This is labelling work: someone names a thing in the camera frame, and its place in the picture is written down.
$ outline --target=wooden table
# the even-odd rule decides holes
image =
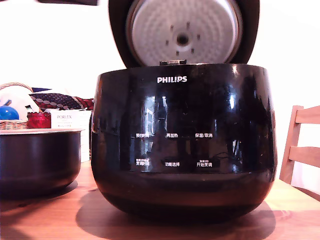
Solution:
[[[90,162],[84,162],[62,195],[2,202],[0,222],[4,240],[320,240],[320,202],[277,179],[266,200],[241,218],[174,226],[117,210],[97,190]]]

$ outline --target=wooden chair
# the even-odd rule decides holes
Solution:
[[[320,124],[320,106],[304,109],[303,106],[293,106],[291,120],[286,139],[280,180],[291,184],[295,162],[300,162],[320,168],[320,147],[298,147],[301,124]],[[320,195],[296,187],[320,201]]]

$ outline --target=patterned cloth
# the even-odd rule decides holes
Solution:
[[[32,100],[38,107],[45,111],[46,109],[60,109],[60,110],[79,110],[85,109],[93,110],[94,102],[91,99],[82,99],[77,96],[68,96],[60,93],[32,93],[30,94]]]

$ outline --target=philips logo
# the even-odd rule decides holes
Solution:
[[[158,77],[158,84],[160,83],[185,83],[187,81],[187,76],[166,76]]]

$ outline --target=black pot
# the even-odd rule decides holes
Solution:
[[[223,221],[262,203],[275,179],[267,71],[247,64],[137,67],[98,80],[92,171],[127,213]]]
[[[80,136],[80,130],[1,130],[1,198],[32,198],[71,184],[81,166]]]

